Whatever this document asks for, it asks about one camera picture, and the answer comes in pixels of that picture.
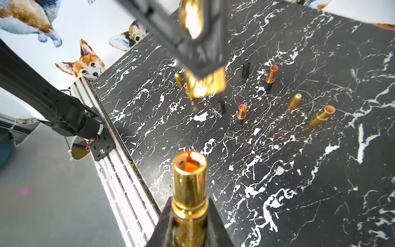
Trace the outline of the black lipstick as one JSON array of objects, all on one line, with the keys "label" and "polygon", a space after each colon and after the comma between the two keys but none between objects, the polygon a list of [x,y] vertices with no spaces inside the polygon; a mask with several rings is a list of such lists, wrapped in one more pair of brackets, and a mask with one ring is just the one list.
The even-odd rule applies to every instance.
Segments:
[{"label": "black lipstick", "polygon": [[273,65],[270,67],[270,71],[269,71],[268,76],[266,77],[266,80],[265,80],[265,90],[266,91],[269,91],[272,88],[272,86],[275,82],[275,79],[276,79],[277,71],[278,71],[277,65]]},{"label": "black lipstick", "polygon": [[238,107],[237,119],[240,125],[243,125],[246,119],[247,105],[241,104]]}]

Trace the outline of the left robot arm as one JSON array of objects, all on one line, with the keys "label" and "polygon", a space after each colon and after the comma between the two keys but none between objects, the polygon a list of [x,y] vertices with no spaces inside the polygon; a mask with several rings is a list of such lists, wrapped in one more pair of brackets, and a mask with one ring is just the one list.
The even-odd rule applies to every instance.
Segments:
[{"label": "left robot arm", "polygon": [[[156,1],[121,1],[121,6],[148,28],[186,70],[190,99],[223,92],[228,60],[225,1],[182,1],[174,22]],[[1,1],[1,29],[38,34],[55,46],[62,40],[51,25],[57,1]],[[104,126],[77,98],[51,85],[6,43],[1,43],[1,88],[39,112],[63,136],[95,139]]]}]

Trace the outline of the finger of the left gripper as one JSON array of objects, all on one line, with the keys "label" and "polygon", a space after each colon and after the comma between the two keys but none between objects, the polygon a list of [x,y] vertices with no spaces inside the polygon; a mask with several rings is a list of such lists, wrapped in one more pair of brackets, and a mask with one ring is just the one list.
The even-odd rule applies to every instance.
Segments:
[{"label": "finger of the left gripper", "polygon": [[201,42],[195,42],[178,24],[159,6],[156,1],[122,0],[118,2],[153,34],[160,43],[186,69],[197,77],[206,77],[204,73],[204,52]]},{"label": "finger of the left gripper", "polygon": [[226,1],[203,1],[203,30],[200,35],[204,52],[204,73],[212,73],[228,60],[228,23]]}]

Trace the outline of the gold lipstick cap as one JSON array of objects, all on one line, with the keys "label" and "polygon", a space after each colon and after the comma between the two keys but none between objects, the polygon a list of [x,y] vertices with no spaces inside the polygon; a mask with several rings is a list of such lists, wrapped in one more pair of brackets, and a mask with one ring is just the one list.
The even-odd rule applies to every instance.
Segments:
[{"label": "gold lipstick cap", "polygon": [[288,105],[287,105],[287,109],[288,110],[293,110],[296,109],[298,107],[298,105],[300,104],[302,99],[302,95],[300,93],[295,94],[291,100],[289,101]]},{"label": "gold lipstick cap", "polygon": [[181,1],[179,25],[190,35],[190,63],[185,69],[190,99],[226,89],[227,11],[224,1]]},{"label": "gold lipstick cap", "polygon": [[184,86],[184,82],[183,82],[181,76],[178,73],[175,73],[174,78],[175,78],[177,86],[181,89]]}]

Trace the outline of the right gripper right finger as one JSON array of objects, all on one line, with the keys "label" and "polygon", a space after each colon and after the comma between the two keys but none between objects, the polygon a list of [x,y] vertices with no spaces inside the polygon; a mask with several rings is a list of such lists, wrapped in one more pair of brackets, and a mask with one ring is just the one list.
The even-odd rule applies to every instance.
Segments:
[{"label": "right gripper right finger", "polygon": [[209,198],[206,246],[207,247],[234,247],[234,244],[221,220],[219,212],[211,198]]}]

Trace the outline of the black lipstick cap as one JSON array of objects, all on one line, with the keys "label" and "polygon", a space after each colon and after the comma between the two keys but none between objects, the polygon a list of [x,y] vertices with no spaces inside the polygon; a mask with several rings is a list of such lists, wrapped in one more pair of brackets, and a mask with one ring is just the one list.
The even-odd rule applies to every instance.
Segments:
[{"label": "black lipstick cap", "polygon": [[249,75],[250,75],[250,68],[251,68],[251,63],[248,61],[244,61],[242,65],[242,80],[247,81]]},{"label": "black lipstick cap", "polygon": [[218,111],[220,114],[224,114],[226,111],[225,101],[221,98],[218,99]]}]

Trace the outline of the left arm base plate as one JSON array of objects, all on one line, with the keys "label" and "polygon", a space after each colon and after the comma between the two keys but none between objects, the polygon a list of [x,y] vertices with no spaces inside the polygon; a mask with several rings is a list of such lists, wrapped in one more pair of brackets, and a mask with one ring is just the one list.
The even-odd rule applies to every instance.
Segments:
[{"label": "left arm base plate", "polygon": [[107,129],[103,129],[99,137],[89,144],[89,150],[96,162],[108,156],[115,148],[116,145]]}]

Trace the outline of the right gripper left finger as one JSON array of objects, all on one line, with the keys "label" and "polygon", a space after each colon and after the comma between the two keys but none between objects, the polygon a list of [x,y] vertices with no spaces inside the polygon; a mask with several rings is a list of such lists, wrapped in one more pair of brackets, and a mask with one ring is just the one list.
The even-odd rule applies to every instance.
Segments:
[{"label": "right gripper left finger", "polygon": [[172,247],[173,246],[173,213],[172,197],[166,202],[154,232],[146,247]]}]

